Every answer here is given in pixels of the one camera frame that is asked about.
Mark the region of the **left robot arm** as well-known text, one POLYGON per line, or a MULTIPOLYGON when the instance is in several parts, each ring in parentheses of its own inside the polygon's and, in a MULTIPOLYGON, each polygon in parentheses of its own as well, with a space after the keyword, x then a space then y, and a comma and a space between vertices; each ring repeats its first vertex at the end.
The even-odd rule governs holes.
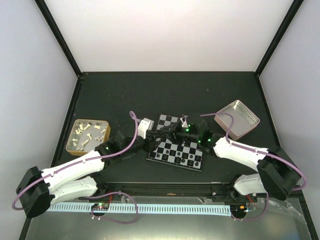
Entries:
POLYGON ((124 127, 114 137, 70 162, 43 170, 31 167, 16 188, 12 208, 24 211, 32 219, 60 202, 91 197, 101 200, 108 188, 94 178, 95 173, 110 161, 130 157, 140 150, 151 153, 163 139, 159 131, 141 124, 135 129, 124 127))

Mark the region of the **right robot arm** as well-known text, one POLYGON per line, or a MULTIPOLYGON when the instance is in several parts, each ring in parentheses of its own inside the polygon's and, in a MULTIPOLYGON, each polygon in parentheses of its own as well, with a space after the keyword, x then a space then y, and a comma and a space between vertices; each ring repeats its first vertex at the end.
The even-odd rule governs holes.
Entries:
POLYGON ((196 117, 190 122, 178 121, 168 128, 168 139, 175 144, 184 141, 199 144, 204 154, 215 155, 244 165, 256 173, 240 175, 227 189, 228 198, 240 201, 249 194, 268 194, 284 201, 302 178, 298 168, 288 155, 277 148, 253 147, 228 139, 226 136, 209 130, 207 123, 196 117))

